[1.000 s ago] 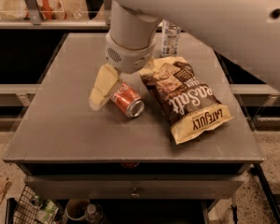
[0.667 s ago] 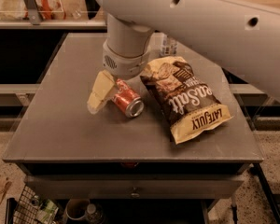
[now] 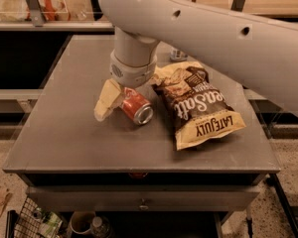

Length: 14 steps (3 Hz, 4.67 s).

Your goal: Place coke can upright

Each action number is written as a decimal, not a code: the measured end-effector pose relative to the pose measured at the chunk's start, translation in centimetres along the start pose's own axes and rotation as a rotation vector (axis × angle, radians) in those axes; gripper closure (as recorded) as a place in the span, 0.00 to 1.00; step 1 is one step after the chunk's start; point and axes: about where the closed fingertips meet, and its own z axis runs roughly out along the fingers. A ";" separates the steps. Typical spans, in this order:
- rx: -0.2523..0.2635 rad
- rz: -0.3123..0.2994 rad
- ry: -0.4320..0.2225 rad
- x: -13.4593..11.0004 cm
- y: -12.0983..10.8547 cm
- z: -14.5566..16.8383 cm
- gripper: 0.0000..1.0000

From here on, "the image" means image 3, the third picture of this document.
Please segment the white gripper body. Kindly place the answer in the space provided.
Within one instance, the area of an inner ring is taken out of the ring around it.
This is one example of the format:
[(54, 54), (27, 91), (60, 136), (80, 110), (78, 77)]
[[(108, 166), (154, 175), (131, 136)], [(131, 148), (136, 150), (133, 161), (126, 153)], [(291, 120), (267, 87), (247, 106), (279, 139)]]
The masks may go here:
[(112, 78), (120, 85), (137, 88), (145, 84), (154, 74), (157, 57), (154, 56), (147, 64), (132, 66), (118, 59), (115, 52), (110, 54), (109, 71)]

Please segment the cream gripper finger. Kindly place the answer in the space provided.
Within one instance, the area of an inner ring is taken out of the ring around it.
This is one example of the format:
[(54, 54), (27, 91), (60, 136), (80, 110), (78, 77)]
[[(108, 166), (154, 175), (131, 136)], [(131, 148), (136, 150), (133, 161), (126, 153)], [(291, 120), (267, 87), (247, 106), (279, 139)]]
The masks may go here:
[(99, 122), (105, 120), (123, 100), (124, 87), (113, 78), (108, 79), (102, 87), (98, 101), (94, 107), (95, 119)]

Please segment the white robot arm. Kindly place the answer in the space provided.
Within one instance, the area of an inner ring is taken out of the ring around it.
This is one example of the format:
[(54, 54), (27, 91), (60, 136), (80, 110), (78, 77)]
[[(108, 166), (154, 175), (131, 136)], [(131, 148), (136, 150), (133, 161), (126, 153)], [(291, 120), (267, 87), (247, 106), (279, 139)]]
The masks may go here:
[(98, 0), (116, 27), (110, 70), (136, 88), (164, 42), (298, 117), (298, 24), (186, 0)]

